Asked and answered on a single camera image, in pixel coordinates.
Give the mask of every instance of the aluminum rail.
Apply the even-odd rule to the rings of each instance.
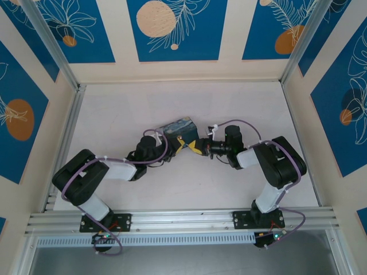
[[[292,207],[306,215],[306,222],[300,230],[338,229],[338,221],[332,207]],[[235,230],[232,212],[249,209],[219,210],[178,210],[178,211],[115,211],[130,213],[131,230],[121,234],[169,234],[169,233],[224,233],[229,231],[267,231],[268,229]],[[283,212],[286,230],[292,230],[300,224],[300,215]],[[70,236],[90,235],[80,233],[81,212],[46,211],[31,214],[26,236]]]

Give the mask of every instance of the wall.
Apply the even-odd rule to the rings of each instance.
[[[54,82],[54,79],[51,78],[51,75],[40,63],[39,58],[27,45],[27,42],[36,41],[37,37],[34,37],[34,41],[26,42],[2,9],[0,9],[0,25],[0,41],[48,99],[44,117],[19,184],[0,176],[0,217],[6,218],[6,224],[0,239],[0,274],[8,274],[11,264],[16,259],[17,252],[21,248],[19,242],[28,223],[29,214],[41,210],[43,204],[42,197],[47,192],[47,185],[51,177],[50,173],[58,153],[61,134],[74,91],[69,87],[61,73],[58,74]],[[2,85],[5,78],[0,82],[2,87],[0,96],[4,98],[7,95],[21,92],[16,87],[24,79],[17,77],[17,75],[11,75],[9,67],[6,77],[10,76],[14,79],[13,90],[9,90],[9,87],[5,89]],[[29,87],[26,87],[26,89],[26,93],[31,92],[31,90],[28,90]],[[33,112],[36,117],[37,110],[35,108]],[[0,154],[4,160],[5,158],[10,158],[9,156],[4,156],[4,150],[12,145],[5,143],[3,139],[5,135],[9,135],[6,131],[7,125],[4,124],[0,127],[3,131],[1,132],[2,136],[0,136],[0,142],[2,143]]]
[[[355,140],[356,133],[352,128],[356,123],[354,117],[343,121],[342,115],[339,116],[343,109],[347,109],[343,107],[341,99],[348,89],[346,87],[350,88],[349,79],[356,76],[350,74],[349,60],[344,63],[339,61],[341,57],[348,55],[350,59],[353,55],[353,47],[350,52],[343,49],[360,25],[366,22],[366,9],[366,1],[352,0],[305,76],[302,77],[297,68],[285,84],[311,174],[323,203],[334,207],[339,225],[360,270],[367,270],[367,236],[356,211],[367,207],[367,166],[360,162],[367,161],[364,153],[367,145],[357,144],[358,139]],[[334,76],[325,85],[331,73]],[[346,148],[340,158],[337,150]]]
[[[35,4],[81,83],[279,79],[316,3],[290,0],[292,13],[283,0],[54,2]]]

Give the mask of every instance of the white line drawing of leaves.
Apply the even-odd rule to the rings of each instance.
[[[364,78],[367,72],[367,27],[354,45],[352,56],[348,65],[348,76],[351,77],[349,84],[353,90],[353,98],[346,109],[350,114],[344,114],[342,122],[354,122],[356,130],[356,145],[362,145],[367,141],[367,82]],[[350,116],[361,112],[359,117],[350,119]]]
[[[272,8],[275,19],[283,25],[284,30],[292,34],[292,44],[295,45],[299,37],[299,27],[311,15],[318,0],[310,0],[308,4],[303,0],[301,7],[296,10],[292,0],[271,0],[268,7]]]
[[[0,63],[0,80],[2,80],[7,72],[7,67],[9,64],[7,63]],[[27,118],[25,115],[27,114],[27,111],[25,112],[17,112],[11,108],[9,108],[5,102],[2,100],[0,96],[0,125],[3,125],[7,120],[11,122],[12,119],[19,119],[22,121],[27,121]]]
[[[29,21],[27,15],[25,14],[23,8],[19,5],[14,4],[10,0],[1,0],[4,5],[13,13],[13,16],[20,23],[26,25],[29,29],[34,30],[32,23]]]
[[[331,11],[333,11],[333,13],[341,13],[344,8],[346,7],[346,4],[347,4],[348,0],[344,0],[343,3],[336,3],[334,1],[332,1],[332,3],[330,4],[330,7],[328,8],[326,14],[324,15],[323,19],[329,23],[330,21],[330,16],[331,16]],[[338,9],[336,10],[335,8],[333,8],[333,4],[336,5],[336,6],[342,6],[341,9]]]
[[[30,29],[34,27],[25,15],[21,6],[18,6],[9,0],[1,0],[5,6],[14,14],[15,18],[25,24]],[[46,22],[54,22],[56,26],[50,26],[51,29],[56,29],[57,33],[65,35],[65,31],[58,31],[58,28],[70,28],[69,36],[87,40],[90,43],[94,42],[94,36],[88,28],[93,27],[97,18],[90,16],[87,13],[80,13],[79,0],[40,0],[35,2]]]
[[[190,36],[190,28],[192,28],[193,31],[195,30],[194,16],[204,11],[210,3],[210,0],[166,0],[166,2],[164,2],[163,0],[159,1],[167,4],[168,7],[172,9],[176,18],[176,25],[169,34],[162,37],[150,38],[150,41],[147,43],[148,45],[152,45],[149,53],[160,48],[161,46],[167,49],[172,44],[180,45],[180,43],[185,40],[185,34],[186,36]],[[199,11],[196,11],[196,9],[198,8],[198,3],[202,1],[206,2]]]
[[[5,76],[8,66],[9,64],[7,63],[0,63],[0,80],[2,80],[2,78]]]

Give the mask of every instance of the metal mounting plate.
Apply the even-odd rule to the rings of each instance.
[[[233,214],[233,224],[235,229],[258,229],[267,228],[266,226],[258,226],[253,218],[251,217],[250,211],[234,211]],[[284,228],[286,226],[284,222],[283,213],[278,211],[272,211],[266,214],[266,220],[269,222],[268,228],[271,228],[271,222],[274,221],[279,227]]]
[[[131,223],[131,214],[114,214],[112,218],[112,228],[110,229],[112,232],[130,232],[130,223]],[[87,216],[81,217],[79,232],[88,233],[88,232],[99,232],[103,230],[101,227],[96,225],[91,219]]]

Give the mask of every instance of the flower illustration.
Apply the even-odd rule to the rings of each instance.
[[[341,13],[346,6],[348,0],[333,0],[328,8],[326,14],[324,15],[323,19],[329,23],[330,16],[332,13]]]
[[[29,29],[34,30],[33,25],[29,22],[27,15],[25,14],[18,1],[1,0],[4,5],[13,13],[13,16],[22,24],[26,25]]]
[[[137,12],[136,21],[143,34],[150,38],[150,53],[164,47],[177,50],[190,30],[195,31],[194,16],[204,11],[210,0],[153,0]]]
[[[306,20],[314,11],[319,0],[303,0],[299,9],[296,9],[293,0],[259,0],[261,6],[272,9],[275,19],[283,26],[284,32],[275,42],[275,51],[278,54],[290,54],[298,42],[306,24]]]
[[[79,12],[79,0],[41,0],[36,5],[56,40],[70,47],[76,46],[77,38],[94,42],[88,28],[96,23],[96,18]]]
[[[4,78],[7,66],[7,63],[0,63],[0,80]],[[10,108],[4,103],[0,96],[0,125],[6,123],[7,120],[11,122],[12,119],[27,121],[27,118],[25,117],[26,114],[27,112],[17,112],[14,109]]]
[[[361,145],[367,140],[367,82],[361,77],[356,77],[350,80],[350,86],[352,88],[345,96],[349,93],[352,99],[341,113],[341,122],[344,125],[356,123],[355,144]]]

